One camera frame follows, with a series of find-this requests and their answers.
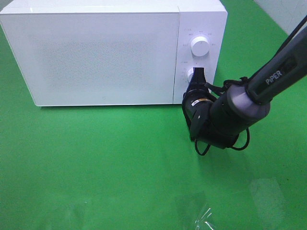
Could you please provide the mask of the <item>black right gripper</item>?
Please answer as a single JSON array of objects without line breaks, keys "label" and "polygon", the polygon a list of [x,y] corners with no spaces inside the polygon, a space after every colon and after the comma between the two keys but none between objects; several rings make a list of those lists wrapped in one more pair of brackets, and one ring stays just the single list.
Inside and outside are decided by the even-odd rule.
[{"label": "black right gripper", "polygon": [[216,100],[206,86],[205,68],[194,67],[191,80],[183,95],[182,111],[189,129],[189,138],[195,141],[200,135],[210,105]]}]

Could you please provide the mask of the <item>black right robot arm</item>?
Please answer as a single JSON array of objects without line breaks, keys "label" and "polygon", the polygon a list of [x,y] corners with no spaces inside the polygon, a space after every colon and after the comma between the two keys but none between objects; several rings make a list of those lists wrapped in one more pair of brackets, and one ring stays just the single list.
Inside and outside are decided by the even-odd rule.
[{"label": "black right robot arm", "polygon": [[194,144],[235,149],[239,134],[265,118],[271,100],[307,74],[307,26],[303,19],[270,61],[251,77],[225,80],[222,87],[194,68],[182,111]]}]

